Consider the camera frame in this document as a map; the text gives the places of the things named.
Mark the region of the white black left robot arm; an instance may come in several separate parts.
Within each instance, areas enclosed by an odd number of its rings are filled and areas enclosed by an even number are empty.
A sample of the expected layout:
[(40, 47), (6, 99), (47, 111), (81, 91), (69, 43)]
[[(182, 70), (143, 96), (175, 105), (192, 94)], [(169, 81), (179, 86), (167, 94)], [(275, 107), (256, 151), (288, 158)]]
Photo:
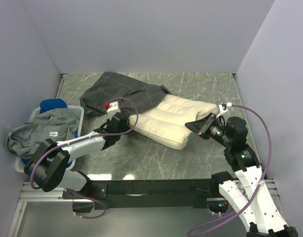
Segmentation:
[(67, 170), (72, 161), (89, 153), (105, 150), (131, 131), (129, 115), (118, 112), (100, 128), (72, 140), (44, 140), (24, 167), (33, 189), (50, 192), (57, 187), (73, 190), (80, 198), (92, 192), (91, 180), (79, 171)]

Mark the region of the dark grey checked pillowcase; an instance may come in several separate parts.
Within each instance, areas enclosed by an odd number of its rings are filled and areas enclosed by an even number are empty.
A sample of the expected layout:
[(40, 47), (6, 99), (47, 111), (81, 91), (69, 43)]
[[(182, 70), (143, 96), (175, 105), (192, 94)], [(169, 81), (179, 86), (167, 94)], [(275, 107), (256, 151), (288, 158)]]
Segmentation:
[(114, 73), (104, 72), (100, 78), (80, 97), (85, 114), (99, 117), (106, 113), (105, 104), (118, 98), (121, 110), (134, 114), (158, 106), (171, 92), (164, 85), (155, 85)]

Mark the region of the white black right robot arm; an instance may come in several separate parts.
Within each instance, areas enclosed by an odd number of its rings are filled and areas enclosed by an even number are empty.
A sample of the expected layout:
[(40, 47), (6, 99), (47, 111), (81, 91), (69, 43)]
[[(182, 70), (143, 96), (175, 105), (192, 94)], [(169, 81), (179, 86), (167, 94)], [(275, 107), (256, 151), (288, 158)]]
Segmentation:
[(247, 144), (246, 121), (230, 117), (222, 124), (221, 117), (211, 113), (206, 118), (187, 122), (185, 127), (200, 138), (213, 139), (225, 147), (227, 163), (244, 188), (242, 193), (228, 172), (211, 176), (210, 191), (223, 196), (245, 226), (249, 237), (296, 237), (296, 228), (287, 224), (276, 207), (263, 179), (263, 169), (254, 150)]

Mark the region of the cream white pillow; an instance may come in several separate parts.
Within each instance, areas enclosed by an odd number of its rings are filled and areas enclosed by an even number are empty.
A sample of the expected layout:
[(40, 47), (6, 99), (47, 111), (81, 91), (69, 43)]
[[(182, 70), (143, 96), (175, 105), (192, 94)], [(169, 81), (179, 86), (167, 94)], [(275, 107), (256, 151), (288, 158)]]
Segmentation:
[(167, 94), (158, 106), (139, 116), (130, 116), (129, 124), (134, 131), (162, 145), (181, 150), (191, 134), (185, 124), (216, 112), (216, 104)]

